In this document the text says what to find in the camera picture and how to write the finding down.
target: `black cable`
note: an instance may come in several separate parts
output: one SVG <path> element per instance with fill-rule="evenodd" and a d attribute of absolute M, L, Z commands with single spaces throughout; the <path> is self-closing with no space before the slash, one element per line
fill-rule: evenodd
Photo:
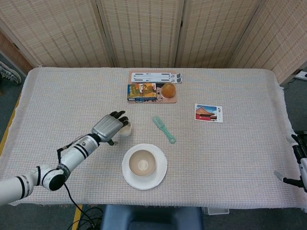
<path fill-rule="evenodd" d="M 75 222 L 73 222 L 71 225 L 69 225 L 69 227 L 67 228 L 67 230 L 69 230 L 75 223 L 77 223 L 77 222 L 80 222 L 80 221 L 87 221 L 88 223 L 91 223 L 91 222 L 89 222 L 88 220 L 86 220 L 86 219 L 80 219 L 80 220 L 76 220 Z"/>
<path fill-rule="evenodd" d="M 101 218 L 102 218 L 102 216 L 97 217 L 97 218 L 93 218 L 92 220 L 94 220 L 94 219 L 101 220 Z M 90 229 L 91 229 L 91 230 L 99 230 L 98 222 L 96 223 L 96 227 L 94 227 L 93 229 L 92 229 L 92 228 L 90 228 Z M 81 228 L 84 224 L 86 224 L 86 222 L 83 223 L 82 225 L 78 226 L 77 230 L 79 230 L 79 228 Z"/>
<path fill-rule="evenodd" d="M 71 193 L 69 192 L 69 189 L 68 189 L 68 187 L 65 183 L 64 183 L 64 186 L 65 186 L 65 188 L 68 192 L 68 196 L 71 199 L 72 203 L 91 221 L 92 227 L 95 228 L 95 223 L 92 221 L 92 219 L 85 212 L 83 212 L 81 208 L 79 208 L 79 206 L 76 204 L 76 202 L 74 202 L 74 200 L 71 197 Z"/>
<path fill-rule="evenodd" d="M 101 217 L 102 217 L 102 215 L 103 215 L 103 210 L 101 209 L 101 208 L 99 208 L 99 207 L 92 207 L 92 208 L 89 208 L 88 210 L 86 210 L 85 211 L 85 213 L 87 213 L 88 211 L 90 211 L 90 210 L 93 210 L 93 209 L 98 209 L 98 210 L 100 210 L 101 211 Z"/>
<path fill-rule="evenodd" d="M 294 78 L 292 81 L 290 81 L 290 82 L 288 82 L 287 84 L 286 84 L 286 87 L 284 87 L 283 88 L 283 90 L 288 90 L 289 88 L 290 88 L 290 84 L 292 83 L 292 82 L 294 82 L 296 80 L 296 78 Z"/>
<path fill-rule="evenodd" d="M 66 145 L 66 146 L 64 146 L 64 147 L 62 147 L 62 148 L 59 148 L 59 149 L 57 150 L 59 164 L 61 163 L 61 152 L 62 152 L 63 150 L 68 149 L 70 146 L 72 146 L 73 143 L 75 143 L 76 141 L 78 141 L 78 140 L 80 140 L 81 138 L 85 137 L 86 135 L 78 136 L 73 142 L 71 142 L 70 144 L 68 144 L 68 145 Z"/>

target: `table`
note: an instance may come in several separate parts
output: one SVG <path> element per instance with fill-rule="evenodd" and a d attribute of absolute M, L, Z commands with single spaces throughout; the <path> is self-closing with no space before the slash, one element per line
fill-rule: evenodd
<path fill-rule="evenodd" d="M 175 104 L 127 103 L 128 73 L 120 68 L 36 68 L 29 72 L 0 158 L 0 178 L 37 165 L 57 165 L 56 149 L 91 132 L 105 114 L 125 110 L 133 130 L 102 144 L 77 167 L 67 185 L 77 203 L 217 208 L 307 207 L 302 189 L 273 174 L 298 178 L 285 137 L 292 130 L 283 91 L 264 69 L 174 69 L 183 75 Z M 223 123 L 194 120 L 194 105 L 223 107 Z M 151 121 L 160 116 L 176 137 L 168 142 Z M 158 146 L 168 170 L 159 186 L 130 187 L 121 162 L 139 143 Z M 18 203 L 70 203 L 65 188 L 35 187 Z"/>

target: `blue chair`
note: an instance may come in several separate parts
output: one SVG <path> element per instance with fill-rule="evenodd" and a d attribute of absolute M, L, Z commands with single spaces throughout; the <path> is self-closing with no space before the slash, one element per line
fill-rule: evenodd
<path fill-rule="evenodd" d="M 134 230 L 133 223 L 168 224 L 174 230 L 203 230 L 200 207 L 106 205 L 101 230 Z"/>

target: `shoe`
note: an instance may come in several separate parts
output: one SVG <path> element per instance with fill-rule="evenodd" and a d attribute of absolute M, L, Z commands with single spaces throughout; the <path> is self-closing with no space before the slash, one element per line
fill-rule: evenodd
<path fill-rule="evenodd" d="M 2 61 L 0 61 L 0 74 L 3 79 L 9 80 L 16 85 L 21 84 L 20 75 L 15 70 L 5 65 Z"/>

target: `beige panel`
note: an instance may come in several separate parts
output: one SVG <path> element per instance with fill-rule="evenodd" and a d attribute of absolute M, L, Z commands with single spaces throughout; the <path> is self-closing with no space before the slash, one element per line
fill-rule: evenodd
<path fill-rule="evenodd" d="M 284 83 L 307 61 L 307 1 L 267 0 L 229 67 L 272 70 Z"/>
<path fill-rule="evenodd" d="M 102 0 L 119 67 L 173 67 L 182 0 Z"/>
<path fill-rule="evenodd" d="M 2 0 L 0 18 L 39 65 L 110 66 L 89 0 Z"/>
<path fill-rule="evenodd" d="M 258 5 L 258 0 L 187 0 L 176 67 L 225 67 Z"/>

